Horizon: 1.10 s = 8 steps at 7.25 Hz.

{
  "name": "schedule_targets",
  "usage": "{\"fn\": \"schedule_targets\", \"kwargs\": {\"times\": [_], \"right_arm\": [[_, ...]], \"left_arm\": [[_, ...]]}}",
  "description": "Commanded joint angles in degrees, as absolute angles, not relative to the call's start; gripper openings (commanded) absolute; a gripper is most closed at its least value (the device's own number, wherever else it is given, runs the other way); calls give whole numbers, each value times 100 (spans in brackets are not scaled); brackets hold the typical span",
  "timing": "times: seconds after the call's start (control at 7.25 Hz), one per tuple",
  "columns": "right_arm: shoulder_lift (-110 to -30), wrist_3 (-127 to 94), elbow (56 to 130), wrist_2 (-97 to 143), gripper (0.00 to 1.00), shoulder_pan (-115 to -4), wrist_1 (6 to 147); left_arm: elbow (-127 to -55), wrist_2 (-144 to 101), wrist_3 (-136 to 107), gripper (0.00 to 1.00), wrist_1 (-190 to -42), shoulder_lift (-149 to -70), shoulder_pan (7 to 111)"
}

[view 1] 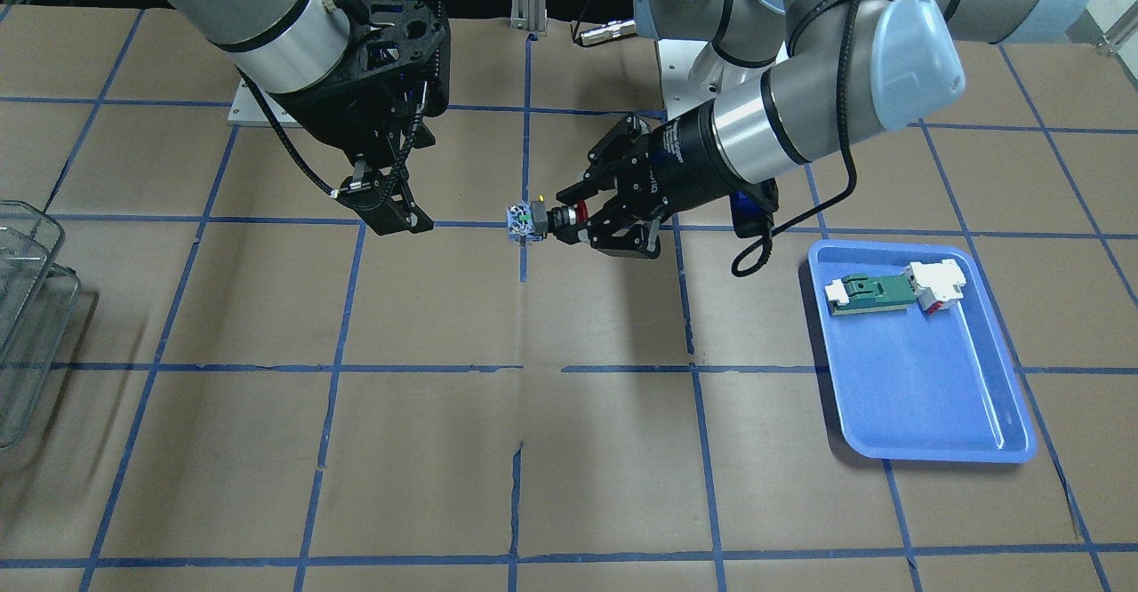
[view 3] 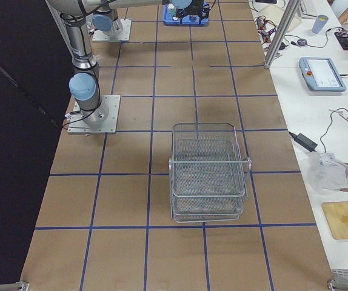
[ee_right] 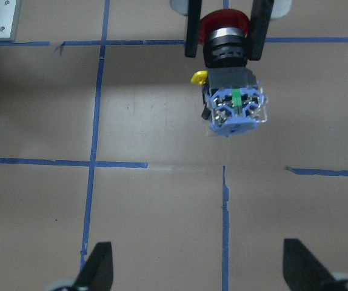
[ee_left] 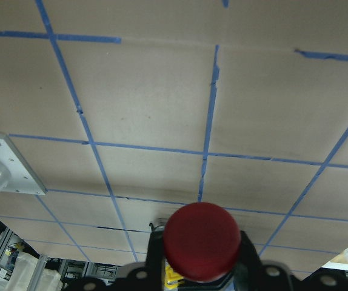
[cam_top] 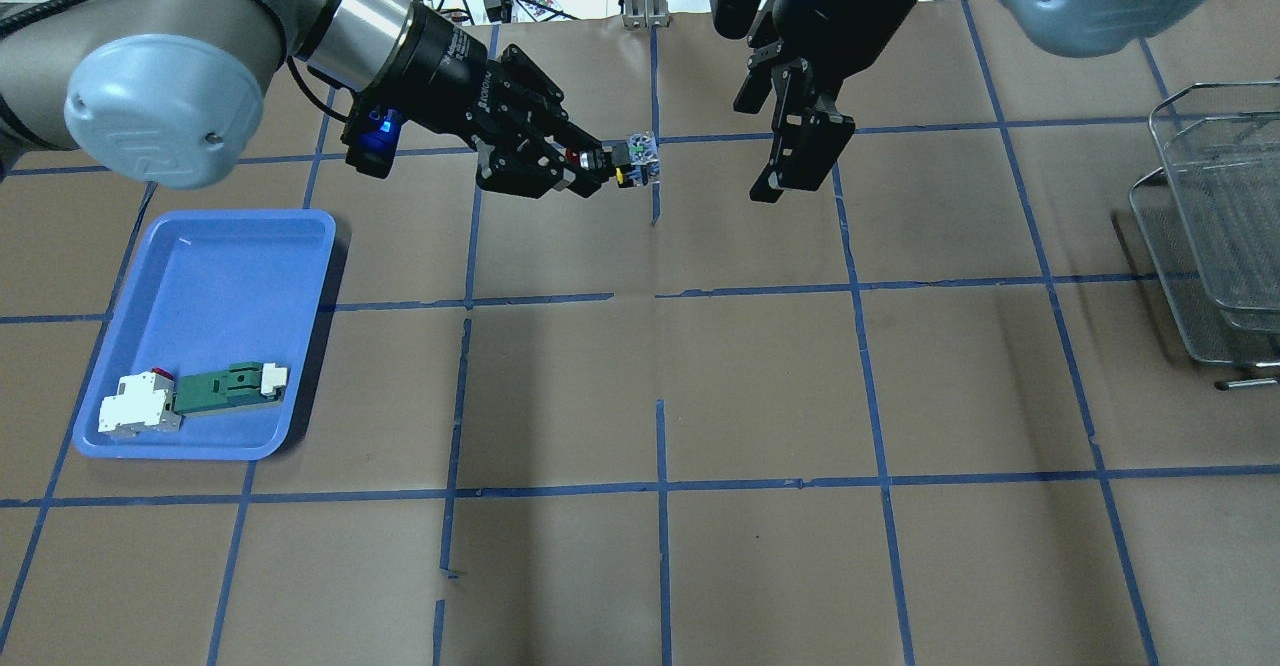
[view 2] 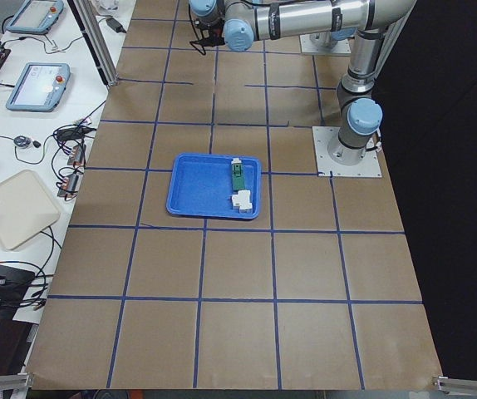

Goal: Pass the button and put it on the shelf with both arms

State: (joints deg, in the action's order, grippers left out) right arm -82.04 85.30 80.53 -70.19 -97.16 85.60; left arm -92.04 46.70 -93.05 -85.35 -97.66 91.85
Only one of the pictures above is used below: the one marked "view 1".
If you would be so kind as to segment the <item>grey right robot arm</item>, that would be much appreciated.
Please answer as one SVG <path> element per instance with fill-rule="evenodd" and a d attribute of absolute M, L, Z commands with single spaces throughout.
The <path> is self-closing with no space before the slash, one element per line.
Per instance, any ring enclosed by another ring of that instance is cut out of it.
<path fill-rule="evenodd" d="M 430 231 L 409 186 L 426 120 L 450 102 L 450 22 L 440 0 L 167 0 L 223 50 L 259 109 L 273 100 L 353 166 L 318 187 L 378 235 Z"/>

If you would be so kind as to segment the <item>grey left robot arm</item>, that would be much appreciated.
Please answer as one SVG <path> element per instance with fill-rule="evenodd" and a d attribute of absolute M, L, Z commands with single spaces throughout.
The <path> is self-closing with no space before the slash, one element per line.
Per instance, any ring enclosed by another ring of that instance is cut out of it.
<path fill-rule="evenodd" d="M 640 36 L 709 43 L 740 84 L 657 128 L 627 116 L 587 155 L 582 181 L 541 212 L 541 231 L 611 256 L 655 258 L 659 227 L 724 196 L 757 261 L 772 257 L 775 178 L 900 130 L 957 100 L 965 75 L 957 41 L 1050 42 L 1089 0 L 637 0 Z"/>

